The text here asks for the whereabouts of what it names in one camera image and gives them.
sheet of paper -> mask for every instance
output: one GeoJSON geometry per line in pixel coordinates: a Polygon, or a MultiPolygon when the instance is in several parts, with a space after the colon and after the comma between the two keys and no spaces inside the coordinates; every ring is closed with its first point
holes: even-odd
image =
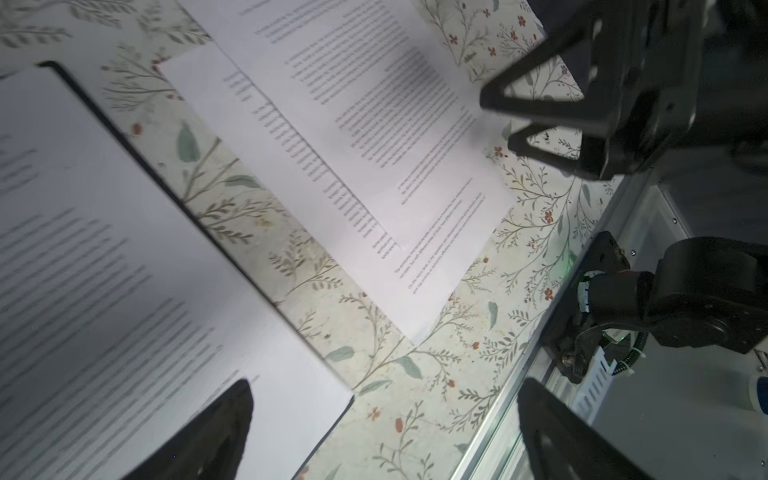
{"type": "Polygon", "coordinates": [[[409,0],[182,0],[403,247],[489,168],[477,92],[409,0]]]}
{"type": "Polygon", "coordinates": [[[2,477],[122,478],[245,378],[238,478],[292,478],[351,392],[53,71],[0,111],[2,477]]]}
{"type": "Polygon", "coordinates": [[[195,48],[161,70],[400,331],[420,343],[511,206],[496,172],[467,176],[416,245],[404,250],[216,45],[195,48]]]}

floral pattern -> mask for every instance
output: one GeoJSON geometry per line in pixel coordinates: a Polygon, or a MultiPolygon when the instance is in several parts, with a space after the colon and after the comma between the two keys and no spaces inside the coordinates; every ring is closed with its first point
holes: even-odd
{"type": "MultiPolygon", "coordinates": [[[[471,82],[487,81],[544,32],[525,1],[413,0],[471,82]]],[[[297,478],[448,478],[573,266],[617,180],[590,183],[507,151],[484,154],[517,202],[413,345],[280,202],[204,126],[157,69],[210,39],[171,0],[0,2],[0,74],[43,60],[84,85],[175,194],[251,275],[356,401],[297,478]]],[[[513,85],[580,97],[559,58],[513,85]]],[[[578,154],[572,131],[535,143],[578,154]]]]}

